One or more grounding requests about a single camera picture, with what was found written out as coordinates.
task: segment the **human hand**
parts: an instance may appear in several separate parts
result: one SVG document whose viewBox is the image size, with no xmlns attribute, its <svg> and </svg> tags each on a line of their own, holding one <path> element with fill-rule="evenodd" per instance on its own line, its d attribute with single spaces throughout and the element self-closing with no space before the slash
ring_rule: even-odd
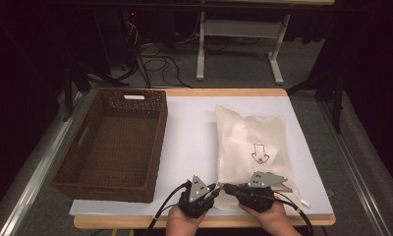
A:
<svg viewBox="0 0 393 236">
<path fill-rule="evenodd" d="M 239 204 L 239 207 L 252 215 L 260 223 L 260 226 L 274 236 L 300 236 L 286 215 L 283 204 L 274 202 L 272 208 L 259 213 L 252 208 Z"/>
<path fill-rule="evenodd" d="M 206 213 L 199 218 L 185 216 L 178 206 L 169 210 L 168 222 L 166 224 L 166 236 L 194 236 L 197 228 L 205 218 Z"/>
</svg>

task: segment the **arrow symbol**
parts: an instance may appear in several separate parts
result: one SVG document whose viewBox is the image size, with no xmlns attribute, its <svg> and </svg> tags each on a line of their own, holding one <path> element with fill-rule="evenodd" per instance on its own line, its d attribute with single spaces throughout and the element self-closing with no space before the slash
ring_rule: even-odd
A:
<svg viewBox="0 0 393 236">
<path fill-rule="evenodd" d="M 264 145 L 254 144 L 254 152 L 252 153 L 252 157 L 257 163 L 263 164 L 269 159 L 270 156 L 265 153 Z"/>
</svg>

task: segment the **table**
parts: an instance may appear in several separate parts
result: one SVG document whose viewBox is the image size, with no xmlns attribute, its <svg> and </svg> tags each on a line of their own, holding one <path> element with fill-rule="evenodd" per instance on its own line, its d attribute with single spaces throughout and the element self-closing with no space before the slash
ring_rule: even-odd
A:
<svg viewBox="0 0 393 236">
<path fill-rule="evenodd" d="M 307 4 L 307 5 L 332 5 L 334 0 L 221 0 L 221 2 L 241 3 L 273 3 L 273 4 Z M 205 12 L 200 13 L 199 24 L 199 50 L 196 62 L 196 79 L 202 81 L 205 68 L 204 42 L 206 35 L 264 37 L 275 39 L 273 52 L 267 53 L 267 58 L 272 69 L 273 77 L 277 85 L 283 84 L 282 74 L 277 63 L 277 55 L 288 27 L 290 14 L 285 14 L 282 22 L 247 22 L 229 20 L 209 20 L 205 18 Z"/>
<path fill-rule="evenodd" d="M 335 215 L 310 154 L 287 93 L 278 88 L 173 88 L 167 89 L 168 119 L 154 201 L 151 204 L 74 200 L 70 214 L 78 228 L 146 228 L 152 217 L 179 185 L 197 174 L 206 184 L 216 182 L 215 104 L 244 116 L 283 116 L 287 151 L 298 188 L 311 204 L 304 212 L 313 225 L 331 225 Z M 181 191 L 170 204 L 179 200 Z M 155 227 L 166 226 L 165 210 Z M 294 225 L 305 225 L 290 215 Z M 212 208 L 200 227 L 256 227 L 243 212 Z"/>
</svg>

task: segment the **brown wicker basket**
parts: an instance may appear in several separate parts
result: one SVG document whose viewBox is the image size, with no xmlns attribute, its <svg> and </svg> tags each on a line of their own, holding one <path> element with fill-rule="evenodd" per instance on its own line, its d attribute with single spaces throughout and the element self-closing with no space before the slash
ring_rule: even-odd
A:
<svg viewBox="0 0 393 236">
<path fill-rule="evenodd" d="M 72 199 L 151 203 L 167 113 L 163 90 L 99 89 L 52 185 Z"/>
</svg>

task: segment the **white table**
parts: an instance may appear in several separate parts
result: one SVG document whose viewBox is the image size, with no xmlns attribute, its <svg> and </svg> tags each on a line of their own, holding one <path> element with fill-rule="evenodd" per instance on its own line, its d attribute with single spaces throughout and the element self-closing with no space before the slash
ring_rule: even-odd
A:
<svg viewBox="0 0 393 236">
<path fill-rule="evenodd" d="M 216 183 L 217 135 L 215 104 L 244 116 L 282 116 L 286 119 L 288 155 L 299 191 L 311 204 L 304 212 L 313 225 L 331 225 L 334 212 L 316 170 L 304 134 L 282 89 L 168 89 L 168 119 L 154 201 L 151 204 L 75 200 L 70 214 L 79 228 L 146 228 L 168 195 L 187 179 L 198 175 L 205 184 Z M 178 192 L 170 204 L 179 200 Z M 167 210 L 155 227 L 165 227 Z M 290 215 L 294 225 L 305 225 Z M 244 212 L 212 208 L 200 227 L 254 227 L 258 223 Z"/>
</svg>

